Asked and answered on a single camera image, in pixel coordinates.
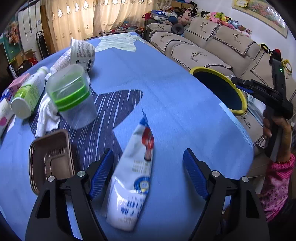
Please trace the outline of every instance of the painting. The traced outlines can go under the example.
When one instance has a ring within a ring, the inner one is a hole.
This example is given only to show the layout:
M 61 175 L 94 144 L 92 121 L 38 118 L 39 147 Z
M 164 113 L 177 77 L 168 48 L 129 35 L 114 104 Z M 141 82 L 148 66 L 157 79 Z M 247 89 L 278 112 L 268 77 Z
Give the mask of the painting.
M 274 28 L 285 38 L 288 35 L 288 26 L 277 11 L 265 0 L 248 0 L 247 7 L 237 6 L 241 0 L 233 0 L 232 8 L 247 13 Z

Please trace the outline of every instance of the brown plastic tray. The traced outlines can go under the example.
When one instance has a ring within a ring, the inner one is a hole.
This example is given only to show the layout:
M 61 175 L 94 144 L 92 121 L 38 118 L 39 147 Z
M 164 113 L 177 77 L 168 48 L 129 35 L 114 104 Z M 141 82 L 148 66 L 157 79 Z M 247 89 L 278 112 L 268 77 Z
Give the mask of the brown plastic tray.
M 39 190 L 49 176 L 58 180 L 75 174 L 69 134 L 58 130 L 32 142 L 29 153 L 30 183 L 33 192 Z

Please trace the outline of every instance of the clear plastic container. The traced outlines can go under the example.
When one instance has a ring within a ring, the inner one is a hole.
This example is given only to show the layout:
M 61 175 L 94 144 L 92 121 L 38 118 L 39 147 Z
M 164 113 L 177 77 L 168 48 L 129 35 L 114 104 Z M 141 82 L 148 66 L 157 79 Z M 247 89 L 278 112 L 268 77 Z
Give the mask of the clear plastic container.
M 45 90 L 73 129 L 85 127 L 97 117 L 82 66 L 72 64 L 56 72 L 48 79 Z

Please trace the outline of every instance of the white wall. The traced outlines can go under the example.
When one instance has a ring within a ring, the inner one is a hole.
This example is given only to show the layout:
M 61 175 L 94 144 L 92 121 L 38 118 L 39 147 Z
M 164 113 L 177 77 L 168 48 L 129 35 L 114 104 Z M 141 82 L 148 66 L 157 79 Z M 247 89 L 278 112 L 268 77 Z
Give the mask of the white wall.
M 296 81 L 296 40 L 289 31 L 287 38 L 266 23 L 244 12 L 231 8 L 232 0 L 193 0 L 198 8 L 209 12 L 223 12 L 240 25 L 252 31 L 251 38 L 258 44 L 266 44 L 271 50 L 278 48 L 281 56 L 288 59 L 292 65 L 292 77 Z

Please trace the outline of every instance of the hand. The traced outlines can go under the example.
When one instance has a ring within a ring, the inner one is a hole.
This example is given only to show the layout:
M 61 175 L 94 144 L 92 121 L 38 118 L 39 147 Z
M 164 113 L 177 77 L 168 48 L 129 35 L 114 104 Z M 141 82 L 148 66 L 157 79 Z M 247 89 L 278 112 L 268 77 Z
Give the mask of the hand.
M 267 137 L 271 137 L 271 131 L 270 131 L 270 122 L 266 118 L 267 117 L 267 111 L 264 110 L 263 116 L 265 117 L 263 119 L 263 138 L 267 139 Z M 281 145 L 279 148 L 278 156 L 276 161 L 277 162 L 287 162 L 290 159 L 290 148 L 291 148 L 291 140 L 292 140 L 292 129 L 290 124 L 287 122 L 287 120 L 284 117 L 279 116 L 273 116 L 272 117 L 273 122 L 280 126 L 283 129 L 283 135 L 281 138 Z

